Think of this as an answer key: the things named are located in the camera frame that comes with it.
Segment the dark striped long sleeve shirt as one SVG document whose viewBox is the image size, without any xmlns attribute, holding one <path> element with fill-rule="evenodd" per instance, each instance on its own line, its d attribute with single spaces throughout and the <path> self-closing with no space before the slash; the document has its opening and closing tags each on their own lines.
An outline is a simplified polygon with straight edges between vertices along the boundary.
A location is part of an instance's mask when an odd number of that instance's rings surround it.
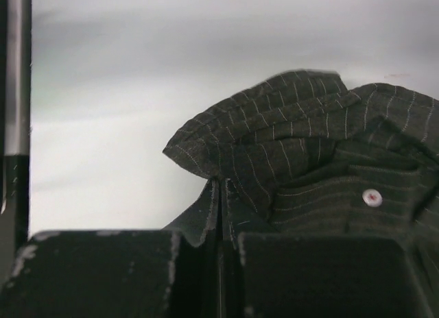
<svg viewBox="0 0 439 318">
<path fill-rule="evenodd" d="M 337 73 L 288 71 L 188 120 L 164 154 L 222 182 L 281 234 L 393 239 L 415 255 L 438 316 L 438 101 L 400 86 L 348 89 Z"/>
</svg>

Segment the right aluminium corner post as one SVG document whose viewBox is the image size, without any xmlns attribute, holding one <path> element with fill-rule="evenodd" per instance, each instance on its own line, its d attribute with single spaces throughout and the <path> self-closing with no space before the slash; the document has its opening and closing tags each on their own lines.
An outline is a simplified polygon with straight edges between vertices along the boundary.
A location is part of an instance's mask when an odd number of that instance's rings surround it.
<svg viewBox="0 0 439 318">
<path fill-rule="evenodd" d="M 32 0 L 6 0 L 5 33 L 5 217 L 14 249 L 29 228 Z"/>
</svg>

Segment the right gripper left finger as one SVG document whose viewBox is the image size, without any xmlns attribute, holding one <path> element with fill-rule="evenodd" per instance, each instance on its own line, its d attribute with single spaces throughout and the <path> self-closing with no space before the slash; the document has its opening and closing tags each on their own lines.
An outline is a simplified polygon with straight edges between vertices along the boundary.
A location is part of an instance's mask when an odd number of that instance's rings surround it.
<svg viewBox="0 0 439 318">
<path fill-rule="evenodd" d="M 162 230 L 48 231 L 20 248 L 2 317 L 216 317 L 219 184 Z"/>
</svg>

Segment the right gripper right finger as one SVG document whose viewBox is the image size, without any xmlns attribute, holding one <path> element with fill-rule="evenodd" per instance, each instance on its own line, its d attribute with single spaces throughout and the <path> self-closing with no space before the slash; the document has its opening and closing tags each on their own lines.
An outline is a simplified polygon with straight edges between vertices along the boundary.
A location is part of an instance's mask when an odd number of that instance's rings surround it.
<svg viewBox="0 0 439 318">
<path fill-rule="evenodd" d="M 221 185 L 223 317 L 431 317 L 415 255 L 393 239 L 281 234 Z"/>
</svg>

